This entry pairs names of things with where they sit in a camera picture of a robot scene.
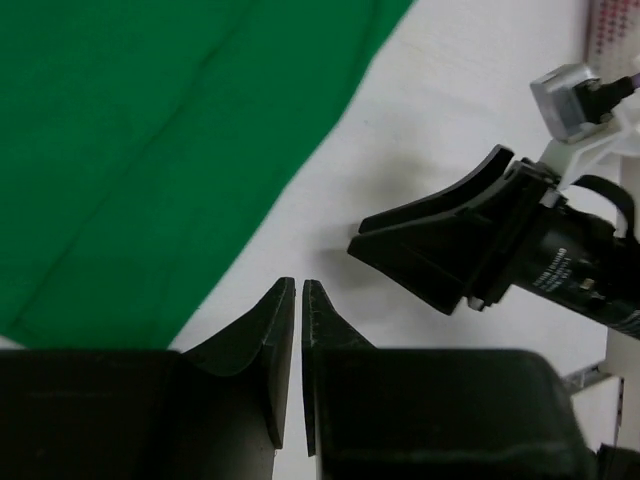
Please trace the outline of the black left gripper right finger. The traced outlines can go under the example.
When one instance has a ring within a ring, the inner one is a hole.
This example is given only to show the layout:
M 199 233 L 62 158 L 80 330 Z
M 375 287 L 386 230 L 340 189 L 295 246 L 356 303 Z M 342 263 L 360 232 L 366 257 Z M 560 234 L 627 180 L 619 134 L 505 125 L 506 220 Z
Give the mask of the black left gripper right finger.
M 568 393 L 519 349 L 379 348 L 302 291 L 308 451 L 320 479 L 593 479 Z

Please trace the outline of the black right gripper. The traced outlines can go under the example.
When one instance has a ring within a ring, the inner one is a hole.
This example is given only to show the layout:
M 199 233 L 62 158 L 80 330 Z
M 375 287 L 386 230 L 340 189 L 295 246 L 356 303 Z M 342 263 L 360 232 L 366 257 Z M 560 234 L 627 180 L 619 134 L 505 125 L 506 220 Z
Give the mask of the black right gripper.
M 435 310 L 450 315 L 463 298 L 479 261 L 468 238 L 471 223 L 436 215 L 484 192 L 506 171 L 514 152 L 496 145 L 469 174 L 422 199 L 362 220 L 347 253 L 381 272 Z M 516 286 L 594 320 L 639 337 L 639 240 L 636 204 L 628 191 L 595 175 L 574 185 L 610 201 L 625 221 L 615 226 L 572 208 L 559 194 L 527 216 L 515 245 L 469 297 L 483 308 Z

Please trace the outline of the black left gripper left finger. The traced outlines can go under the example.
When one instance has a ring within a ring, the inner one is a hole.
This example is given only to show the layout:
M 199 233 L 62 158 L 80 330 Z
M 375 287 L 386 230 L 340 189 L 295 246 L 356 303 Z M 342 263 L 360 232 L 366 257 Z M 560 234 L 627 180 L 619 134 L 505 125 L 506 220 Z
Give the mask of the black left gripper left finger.
M 5 479 L 269 479 L 295 283 L 186 351 L 3 350 Z

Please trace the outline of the green t-shirt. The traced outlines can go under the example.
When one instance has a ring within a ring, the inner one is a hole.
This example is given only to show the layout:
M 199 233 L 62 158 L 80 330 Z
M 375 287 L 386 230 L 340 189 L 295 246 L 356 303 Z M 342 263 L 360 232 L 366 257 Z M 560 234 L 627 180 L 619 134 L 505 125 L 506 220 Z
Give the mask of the green t-shirt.
M 406 1 L 5 1 L 1 334 L 166 348 Z

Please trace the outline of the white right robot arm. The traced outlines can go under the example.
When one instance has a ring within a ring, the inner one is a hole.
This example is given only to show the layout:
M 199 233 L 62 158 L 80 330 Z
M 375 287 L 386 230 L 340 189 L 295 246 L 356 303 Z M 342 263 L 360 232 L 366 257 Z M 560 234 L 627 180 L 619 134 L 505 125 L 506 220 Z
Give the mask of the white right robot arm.
M 348 251 L 443 314 L 474 310 L 518 287 L 632 338 L 639 335 L 639 242 L 631 195 L 580 174 L 626 222 L 574 209 L 571 179 L 495 147 L 445 190 L 364 219 Z

